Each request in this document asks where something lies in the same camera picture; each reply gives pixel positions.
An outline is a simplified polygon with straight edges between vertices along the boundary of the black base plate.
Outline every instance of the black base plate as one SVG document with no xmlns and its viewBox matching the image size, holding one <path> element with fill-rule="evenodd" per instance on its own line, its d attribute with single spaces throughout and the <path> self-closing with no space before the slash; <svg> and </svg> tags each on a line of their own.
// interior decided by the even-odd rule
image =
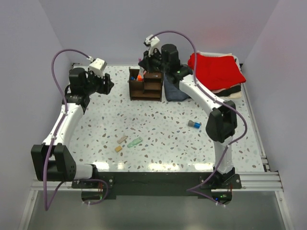
<svg viewBox="0 0 307 230">
<path fill-rule="evenodd" d="M 197 196 L 195 193 L 187 192 L 187 189 L 200 184 L 210 174 L 211 172 L 98 172 L 96 179 L 104 180 L 108 184 L 107 199 L 116 199 L 116 196 Z M 216 184 L 213 177 L 198 191 L 212 197 L 212 189 L 229 189 L 230 186 L 233 189 L 242 188 L 238 174 L 234 174 L 223 183 L 219 182 L 218 186 Z M 98 189 L 98 183 L 72 182 L 72 188 Z M 94 197 L 97 192 L 83 194 Z"/>
</svg>

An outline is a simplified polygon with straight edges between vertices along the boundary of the navy blue cloth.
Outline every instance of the navy blue cloth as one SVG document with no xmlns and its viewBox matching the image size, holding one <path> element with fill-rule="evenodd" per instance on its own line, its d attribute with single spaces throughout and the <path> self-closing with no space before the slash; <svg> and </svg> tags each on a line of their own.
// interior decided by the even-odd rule
<svg viewBox="0 0 307 230">
<path fill-rule="evenodd" d="M 182 102 L 190 98 L 186 93 L 177 89 L 173 84 L 169 83 L 166 75 L 164 74 L 164 91 L 165 97 L 169 102 Z"/>
</svg>

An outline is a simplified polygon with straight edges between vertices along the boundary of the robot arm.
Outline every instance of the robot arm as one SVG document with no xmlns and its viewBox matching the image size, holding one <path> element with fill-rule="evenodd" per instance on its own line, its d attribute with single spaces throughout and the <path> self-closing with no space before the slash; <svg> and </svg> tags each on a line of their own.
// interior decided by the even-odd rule
<svg viewBox="0 0 307 230">
<path fill-rule="evenodd" d="M 209 116 L 206 125 L 208 136 L 214 141 L 215 162 L 221 159 L 225 147 L 232 141 L 237 127 L 236 114 L 229 108 L 219 105 L 216 101 L 223 102 L 233 108 L 235 104 L 232 101 L 225 102 L 221 98 L 214 95 L 200 82 L 200 87 L 209 94 L 213 101 L 205 95 L 195 84 L 192 75 L 192 70 L 185 65 L 181 65 L 178 55 L 178 50 L 173 44 L 166 44 L 161 47 L 161 52 L 156 48 L 159 43 L 157 37 L 151 40 L 149 36 L 145 40 L 145 45 L 149 47 L 148 51 L 144 52 L 143 60 L 139 62 L 139 66 L 143 67 L 147 72 L 164 72 L 167 80 L 174 84 L 178 89 L 194 99 Z M 234 167 L 232 164 L 231 146 L 219 165 L 218 172 L 221 175 L 232 176 Z"/>
<path fill-rule="evenodd" d="M 47 169 L 48 181 L 73 181 L 78 179 L 92 178 L 94 166 L 90 164 L 76 164 L 69 152 L 69 143 L 76 125 L 86 111 L 90 102 L 90 95 L 97 92 L 109 94 L 114 83 L 111 82 L 110 75 L 103 75 L 106 62 L 101 59 L 92 60 L 88 71 L 83 68 L 70 70 L 70 90 L 65 92 L 67 101 L 67 112 L 53 142 L 51 156 L 55 160 L 49 159 Z M 43 180 L 44 161 L 47 150 L 52 143 L 54 131 L 61 122 L 65 113 L 65 105 L 62 102 L 60 115 L 53 126 L 50 134 L 41 145 L 33 145 L 31 149 L 32 160 L 38 180 Z"/>
</svg>

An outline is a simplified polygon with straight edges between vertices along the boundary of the small wooden organizer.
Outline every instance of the small wooden organizer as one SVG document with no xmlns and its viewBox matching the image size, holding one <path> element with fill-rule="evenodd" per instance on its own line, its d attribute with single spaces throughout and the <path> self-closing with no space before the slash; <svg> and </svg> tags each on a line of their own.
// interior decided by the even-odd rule
<svg viewBox="0 0 307 230">
<path fill-rule="evenodd" d="M 145 73 L 144 81 L 137 79 L 140 69 L 129 68 L 129 92 L 130 100 L 161 101 L 163 73 Z"/>
</svg>

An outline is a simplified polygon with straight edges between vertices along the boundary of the terrazzo surface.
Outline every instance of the terrazzo surface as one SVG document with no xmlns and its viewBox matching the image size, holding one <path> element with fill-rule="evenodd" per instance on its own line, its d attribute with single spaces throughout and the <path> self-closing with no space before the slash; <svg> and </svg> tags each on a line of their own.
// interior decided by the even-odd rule
<svg viewBox="0 0 307 230">
<path fill-rule="evenodd" d="M 109 95 L 91 95 L 85 115 L 79 121 L 70 142 L 70 152 L 77 162 L 93 163 L 99 171 L 111 172 L 211 172 L 215 162 L 213 141 L 205 131 L 208 117 L 192 99 L 184 102 L 130 101 L 129 67 L 110 66 L 115 83 Z M 248 124 L 247 135 L 232 145 L 232 158 L 237 172 L 263 172 L 256 136 L 244 96 L 233 100 Z M 203 125 L 189 127 L 193 120 Z M 234 137 L 244 131 L 238 117 Z M 117 140 L 122 150 L 115 152 Z M 141 137 L 143 142 L 128 148 Z"/>
</svg>

